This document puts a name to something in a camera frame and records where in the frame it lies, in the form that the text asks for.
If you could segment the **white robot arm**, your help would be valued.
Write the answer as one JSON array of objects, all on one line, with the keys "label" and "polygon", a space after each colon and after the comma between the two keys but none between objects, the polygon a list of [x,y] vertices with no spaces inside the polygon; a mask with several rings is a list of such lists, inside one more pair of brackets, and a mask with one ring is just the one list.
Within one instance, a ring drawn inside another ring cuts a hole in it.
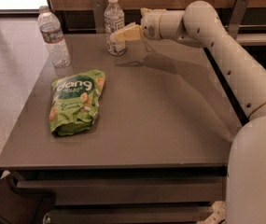
[{"label": "white robot arm", "polygon": [[201,45],[216,62],[248,123],[231,145],[226,187],[226,224],[266,224],[266,69],[225,30],[215,9],[195,1],[182,11],[141,10],[111,35],[114,42],[142,37]]}]

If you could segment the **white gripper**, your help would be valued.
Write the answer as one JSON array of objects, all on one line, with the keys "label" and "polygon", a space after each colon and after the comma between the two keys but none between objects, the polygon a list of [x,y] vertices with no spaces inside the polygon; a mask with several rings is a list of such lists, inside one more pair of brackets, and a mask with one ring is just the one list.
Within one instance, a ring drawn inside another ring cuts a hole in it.
[{"label": "white gripper", "polygon": [[131,22],[112,33],[113,42],[140,40],[145,35],[148,39],[161,40],[160,23],[165,9],[141,8],[141,25]]}]

